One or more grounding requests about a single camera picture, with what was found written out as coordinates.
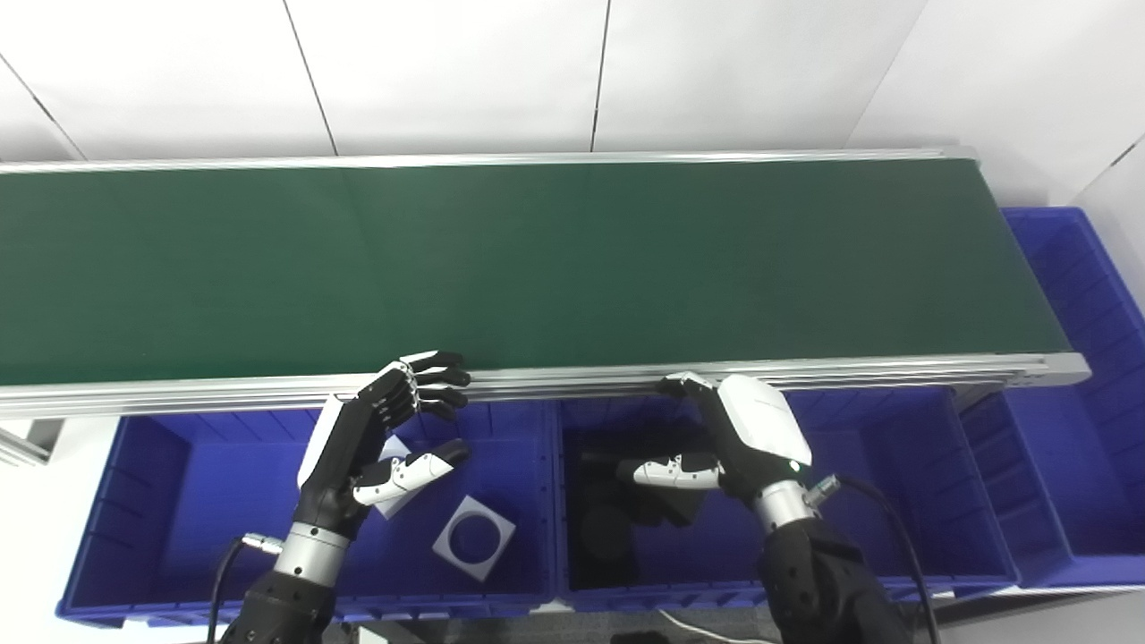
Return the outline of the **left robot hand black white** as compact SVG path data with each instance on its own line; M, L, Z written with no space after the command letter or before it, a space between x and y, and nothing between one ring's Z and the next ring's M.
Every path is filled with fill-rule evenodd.
M352 394L327 396L300 468L292 521L354 541L369 509L453 472L471 455L461 439L398 457L384 458L382 450L419 413L455 419L469 402L463 394L469 380L461 354L429 351L392 361Z

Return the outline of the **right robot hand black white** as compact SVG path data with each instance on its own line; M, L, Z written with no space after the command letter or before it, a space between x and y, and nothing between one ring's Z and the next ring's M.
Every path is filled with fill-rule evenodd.
M657 388L698 406L711 448L624 460L616 472L621 481L688 492L719 488L765 525L818 516L802 482L812 450L784 393L745 375L716 382L690 371L663 377Z

